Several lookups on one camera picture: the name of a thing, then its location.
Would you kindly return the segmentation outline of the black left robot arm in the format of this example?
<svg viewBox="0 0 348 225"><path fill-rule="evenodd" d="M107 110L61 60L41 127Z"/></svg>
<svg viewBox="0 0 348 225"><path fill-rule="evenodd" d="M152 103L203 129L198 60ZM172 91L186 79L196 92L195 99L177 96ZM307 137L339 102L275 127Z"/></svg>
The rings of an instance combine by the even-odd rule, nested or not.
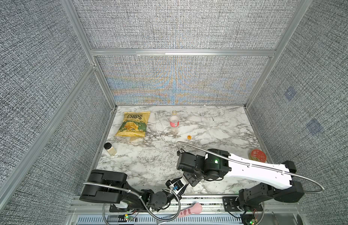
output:
<svg viewBox="0 0 348 225"><path fill-rule="evenodd" d="M104 170L92 170L79 200L89 203L112 204L110 211L139 210L145 207L154 211L166 209L170 202L185 192L188 182L184 177L168 180L169 191L153 192L151 189L140 191L127 182L127 174Z"/></svg>

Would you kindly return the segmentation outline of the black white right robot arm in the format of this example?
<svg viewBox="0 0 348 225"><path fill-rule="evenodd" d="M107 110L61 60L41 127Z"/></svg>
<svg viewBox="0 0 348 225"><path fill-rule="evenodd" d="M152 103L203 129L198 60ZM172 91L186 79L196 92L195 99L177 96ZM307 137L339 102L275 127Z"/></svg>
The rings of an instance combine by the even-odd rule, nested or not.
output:
<svg viewBox="0 0 348 225"><path fill-rule="evenodd" d="M295 172L293 162L265 164L241 158L227 151L210 149L204 156L177 151L177 169L183 172L183 185L196 186L202 180L221 181L226 177L236 177L258 182L251 188L241 189L235 206L242 211L261 208L261 203L274 199L283 203L296 203L304 195L302 184L293 181L290 172Z"/></svg>

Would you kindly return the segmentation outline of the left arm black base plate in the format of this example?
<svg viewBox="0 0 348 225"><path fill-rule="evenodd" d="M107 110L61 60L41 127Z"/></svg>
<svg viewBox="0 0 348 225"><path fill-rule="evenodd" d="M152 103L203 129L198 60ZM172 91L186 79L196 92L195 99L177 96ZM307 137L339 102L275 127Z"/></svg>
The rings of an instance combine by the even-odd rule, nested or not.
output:
<svg viewBox="0 0 348 225"><path fill-rule="evenodd" d="M128 209L129 209L129 205L125 202L111 203L109 212L127 212Z"/></svg>

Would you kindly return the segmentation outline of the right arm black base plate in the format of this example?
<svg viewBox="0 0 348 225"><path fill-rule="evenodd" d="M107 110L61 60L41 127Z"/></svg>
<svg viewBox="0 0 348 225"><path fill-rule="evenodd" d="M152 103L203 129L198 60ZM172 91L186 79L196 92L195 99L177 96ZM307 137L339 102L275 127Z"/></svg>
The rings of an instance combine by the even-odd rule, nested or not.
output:
<svg viewBox="0 0 348 225"><path fill-rule="evenodd" d="M240 205L237 196L222 197L222 202L223 202L224 210L226 212L244 212L244 211L253 212L254 210L258 212L263 211L262 205L257 205L255 207Z"/></svg>

